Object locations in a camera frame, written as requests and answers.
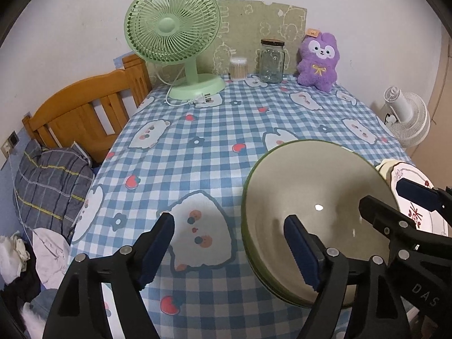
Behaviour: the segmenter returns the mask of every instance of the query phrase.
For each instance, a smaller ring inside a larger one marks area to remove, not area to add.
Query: blue gripper pad
[[[318,246],[321,245],[320,240],[317,236],[310,235],[295,215],[285,219],[284,237],[305,283],[318,292],[325,268],[325,256]]]
[[[401,179],[397,182],[395,189],[399,196],[427,209],[429,212],[442,208],[442,202],[436,191],[426,186],[408,179]]]
[[[154,235],[154,241],[143,257],[142,274],[138,279],[141,289],[154,280],[173,238],[174,229],[174,218],[169,213],[163,213],[152,228],[151,233]]]

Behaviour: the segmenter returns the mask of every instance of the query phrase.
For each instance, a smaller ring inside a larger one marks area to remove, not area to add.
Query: wooden bed frame
[[[63,147],[76,141],[101,163],[129,120],[119,92],[131,89],[138,107],[151,90],[141,58],[127,56],[123,64],[124,69],[69,85],[47,99],[34,116],[25,116],[22,123],[30,137],[48,148],[58,147],[56,139]],[[114,134],[106,134],[92,104],[96,99],[100,100]]]

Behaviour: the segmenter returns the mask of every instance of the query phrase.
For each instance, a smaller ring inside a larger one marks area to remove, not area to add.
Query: power cord
[[[17,199],[17,190],[16,190],[16,185],[15,185],[15,183],[14,183],[14,172],[13,172],[13,166],[12,166],[12,164],[11,164],[11,154],[10,154],[10,151],[9,151],[9,150],[8,150],[8,161],[7,161],[7,162],[10,164],[11,180],[13,181],[14,196],[15,196],[15,198],[16,198],[17,211],[19,212],[19,220],[20,220],[20,224],[22,224],[23,231],[25,232],[25,235],[27,236],[27,238],[28,238],[28,240],[29,240],[29,242],[30,242],[30,246],[33,246],[33,244],[31,243],[31,239],[30,239],[30,237],[28,236],[28,233],[27,233],[27,229],[26,229],[26,227],[25,227],[25,224],[24,224],[24,222],[23,222],[23,220],[22,220],[22,216],[21,216],[21,214],[20,214],[21,208],[19,207],[19,200]]]
[[[168,106],[171,106],[171,107],[182,107],[182,106],[185,106],[185,105],[187,105],[187,104],[206,103],[206,99],[209,99],[209,98],[212,96],[211,94],[204,94],[204,95],[201,94],[201,95],[197,96],[197,97],[194,98],[194,99],[190,99],[190,100],[188,100],[188,101],[185,101],[185,102],[179,103],[179,104],[171,103],[171,102],[168,100],[169,97],[170,97],[169,93],[170,93],[170,91],[171,91],[171,88],[174,86],[174,84],[175,84],[175,82],[177,81],[177,79],[179,79],[179,76],[180,76],[180,74],[182,74],[182,71],[184,71],[184,67],[182,67],[182,69],[179,71],[179,73],[177,74],[177,76],[176,76],[176,78],[174,79],[173,83],[170,84],[170,83],[164,81],[164,80],[161,78],[161,76],[160,76],[160,74],[159,74],[159,70],[157,69],[157,66],[155,66],[155,72],[157,73],[157,77],[160,79],[160,81],[161,81],[163,84],[169,85],[168,91],[166,92],[165,103],[166,103]]]

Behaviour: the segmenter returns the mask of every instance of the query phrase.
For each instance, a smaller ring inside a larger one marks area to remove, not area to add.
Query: tag
[[[319,36],[319,34],[320,34],[320,30],[318,30],[318,29],[309,28],[306,31],[307,36],[314,37],[314,38],[317,38]]]

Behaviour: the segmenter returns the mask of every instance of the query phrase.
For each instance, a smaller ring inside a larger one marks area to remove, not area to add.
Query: bowl
[[[242,237],[263,285],[290,304],[310,307],[317,297],[304,283],[283,234],[295,214],[309,233],[349,258],[386,262],[388,240],[361,218],[359,200],[372,195],[399,209],[378,171],[351,150],[321,140],[297,140],[272,149],[253,167],[242,199]],[[354,299],[347,287],[344,306]]]

